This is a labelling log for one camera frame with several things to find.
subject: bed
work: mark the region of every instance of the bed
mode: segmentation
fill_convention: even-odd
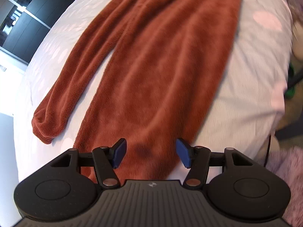
[[[33,135],[31,120],[78,38],[109,1],[76,0],[70,5],[47,34],[25,72],[14,112],[20,181],[73,146],[111,54],[82,94],[65,130],[51,144],[45,145]],[[214,152],[234,147],[255,158],[284,113],[291,25],[286,0],[242,0],[224,77],[193,145]],[[212,168],[208,180],[218,173],[218,168]],[[187,169],[180,163],[169,179],[183,181],[186,174]]]

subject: pink blanket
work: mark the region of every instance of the pink blanket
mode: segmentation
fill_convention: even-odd
[[[266,168],[290,187],[290,203],[283,215],[293,227],[303,227],[303,149],[294,147],[269,154]]]

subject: black cable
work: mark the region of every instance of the black cable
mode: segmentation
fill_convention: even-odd
[[[295,74],[292,78],[290,78],[287,82],[287,89],[294,87],[298,82],[303,79],[303,68]]]
[[[266,152],[265,161],[264,161],[264,167],[266,166],[267,161],[268,161],[268,156],[269,156],[269,149],[270,149],[271,140],[272,140],[272,136],[269,135],[268,146],[267,146],[267,152]]]

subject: floor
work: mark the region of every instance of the floor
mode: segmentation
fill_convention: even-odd
[[[303,62],[298,61],[294,56],[291,57],[295,72],[303,67]],[[290,100],[285,100],[285,115],[281,119],[277,130],[297,120],[302,112],[303,107],[303,81],[296,85],[295,95]],[[290,139],[279,141],[280,148],[291,148],[300,146],[303,148],[303,135]]]

